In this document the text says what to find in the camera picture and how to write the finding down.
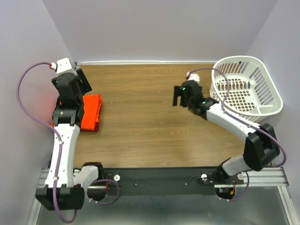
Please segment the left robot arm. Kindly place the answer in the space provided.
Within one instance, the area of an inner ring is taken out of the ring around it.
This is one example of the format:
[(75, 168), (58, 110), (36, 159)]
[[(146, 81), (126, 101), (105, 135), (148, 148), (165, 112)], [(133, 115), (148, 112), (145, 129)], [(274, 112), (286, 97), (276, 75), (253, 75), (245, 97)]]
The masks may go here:
[(83, 96), (92, 88), (82, 69), (63, 72), (52, 79), (59, 93), (52, 122), (56, 131), (51, 165), (43, 187), (36, 189), (36, 198), (47, 209), (54, 210), (56, 194), (60, 210), (80, 210), (88, 187), (99, 185), (104, 179), (100, 162), (85, 163), (74, 175), (75, 145), (84, 116)]

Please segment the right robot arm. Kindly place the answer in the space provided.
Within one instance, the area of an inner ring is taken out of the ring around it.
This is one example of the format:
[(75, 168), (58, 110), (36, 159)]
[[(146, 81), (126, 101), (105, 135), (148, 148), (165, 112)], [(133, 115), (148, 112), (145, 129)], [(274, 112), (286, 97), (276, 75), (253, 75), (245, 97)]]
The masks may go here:
[(224, 108), (213, 98), (203, 97), (202, 87), (194, 80), (187, 80), (173, 91), (173, 106), (188, 108), (193, 114), (211, 121), (244, 142), (242, 154), (222, 162), (209, 179), (225, 184), (234, 175), (250, 170), (261, 171), (280, 154), (274, 128), (269, 124), (259, 125), (247, 121)]

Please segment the orange t-shirt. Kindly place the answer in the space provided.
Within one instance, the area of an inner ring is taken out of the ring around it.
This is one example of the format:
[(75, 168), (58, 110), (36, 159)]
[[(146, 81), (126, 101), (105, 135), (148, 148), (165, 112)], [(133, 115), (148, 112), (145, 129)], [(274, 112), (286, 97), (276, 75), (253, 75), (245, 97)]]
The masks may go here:
[(58, 97), (50, 126), (76, 127), (81, 131), (97, 132), (102, 104), (103, 100), (99, 94)]

